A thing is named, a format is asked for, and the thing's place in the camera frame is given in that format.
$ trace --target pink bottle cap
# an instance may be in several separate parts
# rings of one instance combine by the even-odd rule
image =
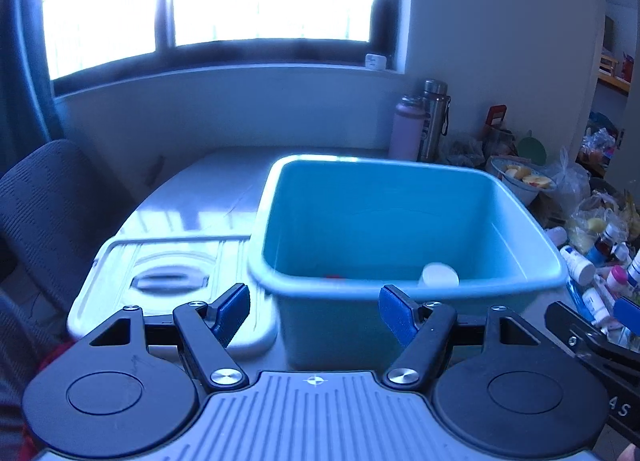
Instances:
[[[623,268],[622,266],[614,266],[613,268],[611,268],[611,275],[620,284],[626,284],[626,282],[628,281],[625,268]]]

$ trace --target silver screw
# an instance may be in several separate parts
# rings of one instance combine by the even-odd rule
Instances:
[[[391,369],[386,377],[392,381],[393,383],[397,383],[398,385],[407,385],[409,383],[414,383],[414,381],[418,381],[420,376],[413,369],[409,369],[407,367],[398,367],[397,369]]]
[[[242,380],[242,373],[237,369],[218,369],[211,374],[211,381],[216,385],[233,385]]]

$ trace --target green round object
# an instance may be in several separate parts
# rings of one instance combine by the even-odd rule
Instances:
[[[529,158],[536,165],[546,164],[545,146],[540,140],[526,136],[518,142],[516,148],[521,158]]]

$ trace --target blue curtain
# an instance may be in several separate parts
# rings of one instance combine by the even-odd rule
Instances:
[[[63,136],[50,88],[42,0],[1,4],[0,174]]]

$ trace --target bowl of fruit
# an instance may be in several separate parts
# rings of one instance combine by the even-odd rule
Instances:
[[[492,165],[498,178],[524,206],[528,206],[540,192],[551,192],[557,187],[556,182],[535,165],[521,164],[504,158],[493,158]]]

